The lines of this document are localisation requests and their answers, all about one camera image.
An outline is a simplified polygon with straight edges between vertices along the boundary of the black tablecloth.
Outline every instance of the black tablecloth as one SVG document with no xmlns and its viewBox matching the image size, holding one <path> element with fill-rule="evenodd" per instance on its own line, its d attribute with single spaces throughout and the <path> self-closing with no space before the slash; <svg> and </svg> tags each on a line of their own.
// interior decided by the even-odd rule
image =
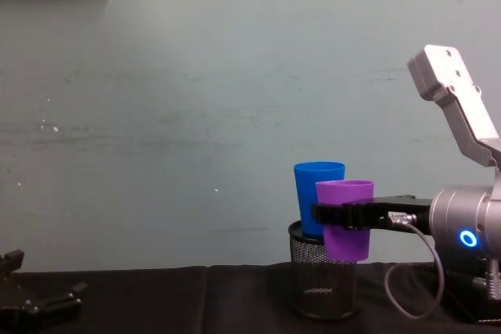
<svg viewBox="0 0 501 334">
<path fill-rule="evenodd" d="M 39 296 L 87 282 L 77 321 L 47 333 L 499 333 L 501 328 L 465 324 L 440 307 L 424 321 L 399 314 L 383 288 L 387 264 L 359 265 L 362 309 L 339 322 L 311 321 L 287 307 L 288 264 L 214 266 L 166 270 L 26 273 L 16 275 Z M 416 268 L 395 271 L 392 290 L 409 308 L 432 300 L 433 276 Z"/>
</svg>

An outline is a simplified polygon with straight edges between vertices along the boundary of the wall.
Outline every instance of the wall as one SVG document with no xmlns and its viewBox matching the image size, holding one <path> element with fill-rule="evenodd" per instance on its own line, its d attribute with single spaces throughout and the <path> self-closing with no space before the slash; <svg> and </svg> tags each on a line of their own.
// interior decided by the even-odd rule
<svg viewBox="0 0 501 334">
<path fill-rule="evenodd" d="M 25 270 L 288 259 L 292 166 L 378 195 L 490 183 L 408 58 L 462 53 L 494 120 L 498 0 L 0 0 L 0 251 Z M 373 234 L 370 260 L 429 260 Z"/>
</svg>

